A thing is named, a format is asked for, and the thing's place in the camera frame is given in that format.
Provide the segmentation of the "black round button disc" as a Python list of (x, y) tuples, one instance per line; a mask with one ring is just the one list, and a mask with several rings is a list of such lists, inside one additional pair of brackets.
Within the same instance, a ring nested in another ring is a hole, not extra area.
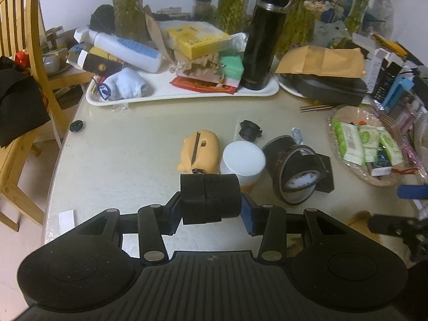
[(82, 131), (83, 128), (84, 128), (84, 121), (75, 120), (70, 124), (69, 131), (71, 133), (77, 133), (77, 132)]

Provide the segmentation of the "yellow pig earphone case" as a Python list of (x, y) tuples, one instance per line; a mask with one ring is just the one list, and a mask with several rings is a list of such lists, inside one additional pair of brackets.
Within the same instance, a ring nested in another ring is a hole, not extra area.
[(186, 137), (177, 170), (190, 174), (218, 174), (220, 143), (212, 131), (197, 131)]

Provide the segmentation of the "white paper slip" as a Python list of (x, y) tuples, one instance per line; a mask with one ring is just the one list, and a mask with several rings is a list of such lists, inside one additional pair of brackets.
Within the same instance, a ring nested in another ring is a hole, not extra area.
[(73, 209), (58, 214), (59, 234), (63, 235), (75, 228), (75, 212)]

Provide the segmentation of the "small black box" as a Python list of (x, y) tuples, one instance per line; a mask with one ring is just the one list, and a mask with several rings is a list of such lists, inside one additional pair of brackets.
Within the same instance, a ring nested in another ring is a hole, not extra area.
[(318, 154), (321, 164), (324, 168), (324, 176), (316, 185), (316, 190), (323, 193), (331, 193), (334, 190), (334, 177), (329, 156)]

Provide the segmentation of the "blue patterned sachet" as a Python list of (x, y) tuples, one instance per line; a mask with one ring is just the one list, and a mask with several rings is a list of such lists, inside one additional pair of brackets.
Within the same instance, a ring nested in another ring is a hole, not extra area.
[(297, 145), (303, 145), (303, 136), (299, 128), (292, 128), (292, 138)]

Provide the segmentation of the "red packet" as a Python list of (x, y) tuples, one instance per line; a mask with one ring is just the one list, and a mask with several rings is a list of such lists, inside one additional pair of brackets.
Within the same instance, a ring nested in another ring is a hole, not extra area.
[(235, 94), (238, 91), (238, 88), (233, 86), (226, 86), (221, 83), (211, 83), (181, 76), (176, 76), (174, 79), (172, 79), (170, 84), (176, 88), (186, 89), (198, 93)]

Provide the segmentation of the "glass vase with stems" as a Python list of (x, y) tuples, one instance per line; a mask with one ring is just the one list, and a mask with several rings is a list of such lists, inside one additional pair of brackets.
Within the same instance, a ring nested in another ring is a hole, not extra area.
[(143, 0), (112, 0), (116, 35), (145, 44), (148, 40)]

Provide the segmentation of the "wooden chair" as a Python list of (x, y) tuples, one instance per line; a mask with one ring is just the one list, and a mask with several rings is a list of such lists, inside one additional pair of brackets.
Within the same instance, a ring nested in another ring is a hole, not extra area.
[(1, 196), (38, 225), (45, 214), (18, 181), (48, 121), (68, 128), (42, 61), (39, 0), (1, 0)]

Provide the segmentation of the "small black knob cap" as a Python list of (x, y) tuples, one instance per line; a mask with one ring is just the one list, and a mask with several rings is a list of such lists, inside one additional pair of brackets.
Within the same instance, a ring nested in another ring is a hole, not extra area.
[(249, 120), (243, 120), (239, 124), (239, 136), (246, 141), (254, 142), (262, 136), (262, 130), (259, 125)]

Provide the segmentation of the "yellow cardboard box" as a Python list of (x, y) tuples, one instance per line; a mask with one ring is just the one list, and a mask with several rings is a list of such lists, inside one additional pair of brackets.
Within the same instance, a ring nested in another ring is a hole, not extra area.
[(190, 60), (225, 51), (232, 46), (229, 34), (206, 22), (170, 28), (167, 35), (173, 48)]

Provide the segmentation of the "green mint box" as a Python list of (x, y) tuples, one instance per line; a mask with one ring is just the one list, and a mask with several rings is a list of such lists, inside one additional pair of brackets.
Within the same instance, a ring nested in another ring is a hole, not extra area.
[(221, 65), (221, 73), (223, 76), (223, 83), (226, 86), (237, 88), (244, 72), (241, 56), (239, 54), (221, 52), (219, 60)]

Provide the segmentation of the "brown padded envelope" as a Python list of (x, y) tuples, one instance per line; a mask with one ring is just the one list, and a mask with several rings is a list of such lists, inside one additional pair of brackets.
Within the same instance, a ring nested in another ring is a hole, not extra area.
[(289, 50), (280, 60), (275, 73), (316, 75), (333, 78), (361, 78), (365, 60), (359, 48), (327, 49), (304, 46)]

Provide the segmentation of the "white blue lotion bottle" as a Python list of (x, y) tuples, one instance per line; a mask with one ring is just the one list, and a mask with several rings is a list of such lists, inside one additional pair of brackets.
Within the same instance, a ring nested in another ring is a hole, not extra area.
[(89, 41), (122, 61), (147, 72), (156, 73), (162, 63), (162, 54), (139, 42), (111, 36), (88, 29)]

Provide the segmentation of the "white lid orange jar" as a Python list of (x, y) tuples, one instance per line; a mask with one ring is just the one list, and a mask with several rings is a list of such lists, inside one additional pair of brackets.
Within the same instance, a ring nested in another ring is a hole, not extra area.
[(234, 141), (223, 150), (220, 161), (222, 175), (237, 176), (242, 190), (251, 190), (266, 166), (262, 149), (249, 141)]

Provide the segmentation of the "green wet wipes pack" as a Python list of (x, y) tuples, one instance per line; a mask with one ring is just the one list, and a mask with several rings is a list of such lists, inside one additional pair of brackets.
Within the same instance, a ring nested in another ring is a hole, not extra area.
[(364, 147), (355, 125), (332, 120), (340, 156), (347, 162), (362, 166), (365, 163)]

